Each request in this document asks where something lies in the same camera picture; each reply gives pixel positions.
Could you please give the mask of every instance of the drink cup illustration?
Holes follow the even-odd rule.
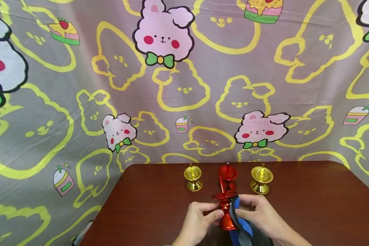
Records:
[[[175,122],[176,125],[176,132],[179,134],[186,133],[187,132],[187,126],[189,125],[189,120],[187,119],[187,116],[180,117]]]
[[[351,109],[344,119],[343,125],[358,125],[369,114],[369,105]]]
[[[57,170],[53,174],[53,186],[56,188],[60,196],[64,196],[74,187],[74,180],[68,171],[57,166]]]

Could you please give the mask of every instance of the printed backdrop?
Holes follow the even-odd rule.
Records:
[[[0,245],[78,245],[132,164],[298,160],[369,187],[369,0],[0,0]]]

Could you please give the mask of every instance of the blue cloth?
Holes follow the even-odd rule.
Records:
[[[238,218],[235,210],[239,208],[239,197],[235,196],[230,205],[230,217],[238,230],[230,231],[233,246],[273,246],[273,241],[265,236],[255,225]]]

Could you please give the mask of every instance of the gold candle holder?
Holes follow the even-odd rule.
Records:
[[[251,176],[254,180],[250,182],[250,188],[257,194],[265,195],[269,192],[268,183],[272,182],[273,174],[262,163],[261,166],[255,166],[251,170]]]
[[[193,163],[190,163],[190,166],[185,169],[184,177],[188,180],[187,188],[190,191],[199,191],[202,188],[201,175],[201,169],[198,166],[193,166]]]

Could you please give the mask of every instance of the candle holder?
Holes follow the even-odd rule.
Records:
[[[219,169],[219,176],[223,179],[225,191],[231,192],[236,190],[235,179],[238,177],[238,171],[229,162]]]
[[[199,191],[202,188],[201,175],[201,169],[198,166],[193,166],[193,163],[190,163],[190,166],[185,169],[184,177],[188,180],[187,188],[190,191]]]
[[[220,201],[220,208],[223,210],[224,215],[220,219],[219,227],[224,231],[231,231],[231,230],[237,230],[235,223],[231,220],[230,216],[230,203],[231,203],[231,197],[236,196],[237,192],[230,192],[226,191],[224,189],[224,183],[221,176],[219,176],[220,179],[220,188],[221,193],[215,194],[212,196],[214,199],[218,199]]]
[[[250,188],[257,194],[267,194],[270,190],[268,184],[272,182],[273,174],[268,168],[265,168],[265,164],[262,163],[261,166],[255,166],[251,170],[251,176],[254,180],[250,182]]]

